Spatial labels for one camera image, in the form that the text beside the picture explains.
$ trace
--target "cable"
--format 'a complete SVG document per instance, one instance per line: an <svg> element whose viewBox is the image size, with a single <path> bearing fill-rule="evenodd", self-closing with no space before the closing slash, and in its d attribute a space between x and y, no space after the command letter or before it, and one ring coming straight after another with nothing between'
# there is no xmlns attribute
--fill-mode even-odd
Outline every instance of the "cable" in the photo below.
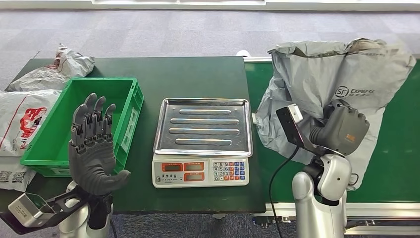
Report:
<svg viewBox="0 0 420 238"><path fill-rule="evenodd" d="M118 238L117 231L115 230L114 222L112 221L112 219L110 219L110 221L111 221L112 232L114 233L114 238Z"/></svg>
<svg viewBox="0 0 420 238"><path fill-rule="evenodd" d="M359 181L359 175L358 174L351 174L351 175L356 175L357 176L356 181L354 181L353 183L349 183L350 186L353 186L353 185L357 184L357 181Z"/></svg>
<svg viewBox="0 0 420 238"><path fill-rule="evenodd" d="M277 175L277 173L280 171L280 169L282 167L284 167L289 161L291 161L293 159L293 157L295 157L298 150L299 150L299 146L296 146L295 151L293 151L292 155L287 160L283 161L283 163L281 163L281 165L274 171L274 173L271 177L271 180L270 180L270 184L268 185L268 194L270 195L271 208L273 209L274 221L276 223L278 234L280 235L280 238L283 238L283 236L281 235L280 226L278 225L278 222L277 222L277 215L275 213L274 203L273 203L273 199L271 197L271 186L273 184L274 178Z"/></svg>

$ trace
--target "metal tray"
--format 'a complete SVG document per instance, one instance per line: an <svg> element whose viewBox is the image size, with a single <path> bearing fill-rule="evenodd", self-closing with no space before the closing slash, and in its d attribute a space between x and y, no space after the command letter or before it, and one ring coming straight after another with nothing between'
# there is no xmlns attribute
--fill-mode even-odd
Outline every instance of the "metal tray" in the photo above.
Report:
<svg viewBox="0 0 420 238"><path fill-rule="evenodd" d="M250 105L244 99L167 98L154 152L163 155L252 155Z"/></svg>

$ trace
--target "scale keypad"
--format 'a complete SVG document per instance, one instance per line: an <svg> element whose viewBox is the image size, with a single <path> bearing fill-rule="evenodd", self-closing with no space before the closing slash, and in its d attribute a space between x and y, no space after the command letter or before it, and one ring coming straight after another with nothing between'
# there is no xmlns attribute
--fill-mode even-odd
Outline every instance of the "scale keypad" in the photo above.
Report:
<svg viewBox="0 0 420 238"><path fill-rule="evenodd" d="M245 180L245 162L213 162L214 181Z"/></svg>

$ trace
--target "white plastic bag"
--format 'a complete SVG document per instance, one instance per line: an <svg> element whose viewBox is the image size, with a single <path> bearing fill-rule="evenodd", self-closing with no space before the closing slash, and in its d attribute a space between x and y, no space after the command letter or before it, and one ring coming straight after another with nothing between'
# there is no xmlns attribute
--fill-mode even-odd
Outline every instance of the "white plastic bag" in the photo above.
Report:
<svg viewBox="0 0 420 238"><path fill-rule="evenodd" d="M365 114L369 130L358 149L346 158L352 165L349 190L359 188L376 146L386 105L405 82L416 60L403 47L356 39L340 42L290 42L269 51L274 74L258 111L256 124L263 145L288 157L287 141L276 110L296 103L304 119L298 123L309 137L315 119L333 99L342 99ZM308 164L312 154L299 150L294 161Z"/></svg>
<svg viewBox="0 0 420 238"><path fill-rule="evenodd" d="M36 174L16 157L0 157L0 165L0 189L24 192Z"/></svg>
<svg viewBox="0 0 420 238"><path fill-rule="evenodd" d="M0 156L23 155L60 93L61 90L0 92Z"/></svg>
<svg viewBox="0 0 420 238"><path fill-rule="evenodd" d="M37 68L10 84L9 91L63 89L73 77L92 72L94 57L83 56L60 44L52 64Z"/></svg>

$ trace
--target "sf express logo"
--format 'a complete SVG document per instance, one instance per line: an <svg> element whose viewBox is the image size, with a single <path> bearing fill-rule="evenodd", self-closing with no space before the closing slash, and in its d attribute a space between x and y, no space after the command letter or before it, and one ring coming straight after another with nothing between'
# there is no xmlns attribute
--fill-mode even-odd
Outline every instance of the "sf express logo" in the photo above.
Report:
<svg viewBox="0 0 420 238"><path fill-rule="evenodd" d="M366 89L349 89L346 86L340 86L335 91L335 96L337 98L344 98L344 97L363 97L370 95L375 90L366 90Z"/></svg>

